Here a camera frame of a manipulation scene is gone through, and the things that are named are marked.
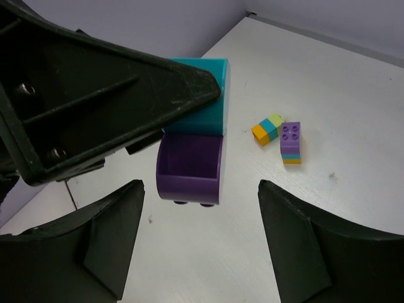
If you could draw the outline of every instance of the purple block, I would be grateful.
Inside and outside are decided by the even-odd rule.
[[[223,137],[165,134],[157,157],[157,191],[176,202],[219,204]]]
[[[285,122],[281,125],[280,153],[300,155],[300,122]]]

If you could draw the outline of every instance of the blue block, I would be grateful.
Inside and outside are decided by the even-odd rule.
[[[278,130],[276,129],[275,125],[269,120],[265,119],[259,123],[259,125],[262,126],[263,129],[268,133],[268,136],[270,137],[270,141],[275,140],[278,135]]]
[[[220,99],[165,127],[165,133],[204,134],[223,136],[227,128],[229,111],[230,65],[227,59],[175,58],[173,61],[211,72],[222,90]]]
[[[282,159],[296,160],[296,159],[300,159],[300,155],[298,153],[283,154]]]

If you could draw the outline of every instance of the gray wall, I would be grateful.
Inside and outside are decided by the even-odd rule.
[[[246,0],[268,18],[404,58],[403,0]]]
[[[245,15],[243,0],[25,0],[71,30],[165,57],[201,56]]]

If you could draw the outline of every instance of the lego brick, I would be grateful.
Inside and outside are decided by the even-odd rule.
[[[268,133],[263,129],[263,127],[259,124],[255,125],[251,129],[252,134],[254,135],[255,140],[258,141],[258,143],[261,146],[265,146],[270,142],[270,137],[268,136]]]
[[[300,122],[285,122],[281,125],[280,153],[299,154],[300,152]]]
[[[301,159],[284,159],[283,164],[301,164]]]
[[[265,131],[268,133],[270,141],[273,141],[278,137],[278,131],[276,130],[275,125],[273,125],[272,122],[268,119],[262,120],[259,125],[261,125],[263,129],[265,129]]]
[[[300,155],[298,153],[285,153],[282,155],[282,159],[287,160],[300,159]]]
[[[278,131],[278,136],[280,136],[280,132],[281,132],[280,127],[281,127],[282,123],[285,122],[285,119],[282,118],[280,116],[280,114],[272,114],[268,119],[272,122],[273,125],[275,125],[276,130]]]
[[[214,104],[165,127],[164,132],[224,136],[227,128],[230,93],[230,64],[228,60],[200,58],[174,58],[172,60],[211,72],[222,90],[222,96]]]
[[[165,134],[157,156],[157,191],[162,199],[217,205],[223,136]]]

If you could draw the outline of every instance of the screw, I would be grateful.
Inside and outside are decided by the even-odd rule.
[[[36,96],[37,91],[32,85],[29,85],[28,83],[21,83],[16,88],[16,93],[21,96],[34,97]]]
[[[50,150],[48,154],[48,159],[51,162],[58,163],[60,161],[63,161],[67,157],[67,153],[63,148],[60,147],[54,147],[53,149]]]

